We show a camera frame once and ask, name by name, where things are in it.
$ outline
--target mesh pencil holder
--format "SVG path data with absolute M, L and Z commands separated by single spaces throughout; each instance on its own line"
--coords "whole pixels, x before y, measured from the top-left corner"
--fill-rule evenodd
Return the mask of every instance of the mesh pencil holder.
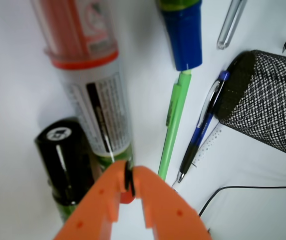
M 247 51 L 229 71 L 216 111 L 220 123 L 286 153 L 286 57 Z

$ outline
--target black wire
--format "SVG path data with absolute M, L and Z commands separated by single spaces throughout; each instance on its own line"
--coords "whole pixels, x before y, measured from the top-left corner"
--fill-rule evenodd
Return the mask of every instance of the black wire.
M 206 204 L 203 206 L 202 210 L 199 213 L 201 216 L 205 209 L 207 208 L 208 204 L 213 200 L 213 198 L 222 190 L 225 189 L 286 189 L 286 186 L 225 186 L 222 188 L 217 189 L 214 194 L 207 200 Z

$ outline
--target orange cap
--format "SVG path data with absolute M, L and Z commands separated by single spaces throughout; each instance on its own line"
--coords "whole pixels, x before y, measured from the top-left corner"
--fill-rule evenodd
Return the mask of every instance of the orange cap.
M 117 58 L 105 0 L 33 0 L 33 6 L 56 67 L 85 69 Z

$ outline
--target blue pen cap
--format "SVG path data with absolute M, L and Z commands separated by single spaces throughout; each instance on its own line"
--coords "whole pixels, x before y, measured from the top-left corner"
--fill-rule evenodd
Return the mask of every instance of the blue pen cap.
M 162 11 L 178 71 L 202 64 L 201 3 L 177 11 Z

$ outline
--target black bottle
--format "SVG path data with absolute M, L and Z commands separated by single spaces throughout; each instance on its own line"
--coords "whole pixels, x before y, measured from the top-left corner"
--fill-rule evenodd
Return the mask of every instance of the black bottle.
M 65 222 L 94 184 L 89 143 L 73 117 L 47 127 L 35 139 L 35 143 L 57 208 Z

